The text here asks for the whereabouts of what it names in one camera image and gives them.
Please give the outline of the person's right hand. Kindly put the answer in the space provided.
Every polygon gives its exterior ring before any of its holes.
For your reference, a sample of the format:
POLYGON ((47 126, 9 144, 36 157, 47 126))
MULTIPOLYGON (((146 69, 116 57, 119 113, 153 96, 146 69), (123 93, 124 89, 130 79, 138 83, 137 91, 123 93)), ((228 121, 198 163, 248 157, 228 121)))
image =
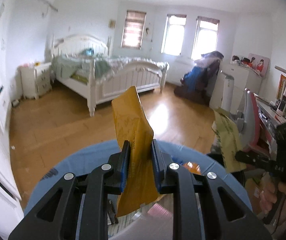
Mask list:
MULTIPOLYGON (((277 192, 286 194, 286 184, 279 182, 278 186, 272 181, 272 178, 266 173, 262 178, 263 190, 260 193, 260 207, 264 214, 268 214, 272 210, 273 204, 277 202, 277 192)), ((282 213, 286 213, 286 199, 284 202, 282 213)))

